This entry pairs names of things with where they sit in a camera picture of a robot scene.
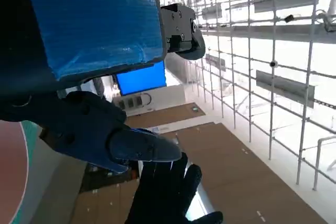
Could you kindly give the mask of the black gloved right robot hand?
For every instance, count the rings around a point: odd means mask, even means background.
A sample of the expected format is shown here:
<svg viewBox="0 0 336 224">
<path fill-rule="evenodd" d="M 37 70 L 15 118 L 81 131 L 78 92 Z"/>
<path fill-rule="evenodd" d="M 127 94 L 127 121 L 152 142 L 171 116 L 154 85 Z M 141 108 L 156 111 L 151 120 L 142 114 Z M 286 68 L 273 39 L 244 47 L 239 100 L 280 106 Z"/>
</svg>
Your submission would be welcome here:
<svg viewBox="0 0 336 224">
<path fill-rule="evenodd" d="M 187 162 L 184 152 L 172 163 L 145 162 L 125 223 L 222 223 L 220 211 L 187 219 L 186 213 L 202 179 L 201 168 L 195 164 L 187 166 Z"/>
</svg>

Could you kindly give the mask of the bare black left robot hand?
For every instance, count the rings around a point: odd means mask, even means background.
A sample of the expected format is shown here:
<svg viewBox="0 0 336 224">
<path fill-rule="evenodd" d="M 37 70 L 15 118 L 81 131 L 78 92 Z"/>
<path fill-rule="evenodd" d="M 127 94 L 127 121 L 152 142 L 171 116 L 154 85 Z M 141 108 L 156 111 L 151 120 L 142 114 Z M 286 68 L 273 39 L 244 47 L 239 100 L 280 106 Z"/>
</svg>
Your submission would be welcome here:
<svg viewBox="0 0 336 224">
<path fill-rule="evenodd" d="M 143 69 L 175 52 L 205 54 L 195 12 L 160 0 L 1 0 L 1 119 L 31 121 L 54 151 L 123 173 L 128 161 L 173 162 L 171 141 L 125 124 L 98 95 L 58 91 Z"/>
</svg>

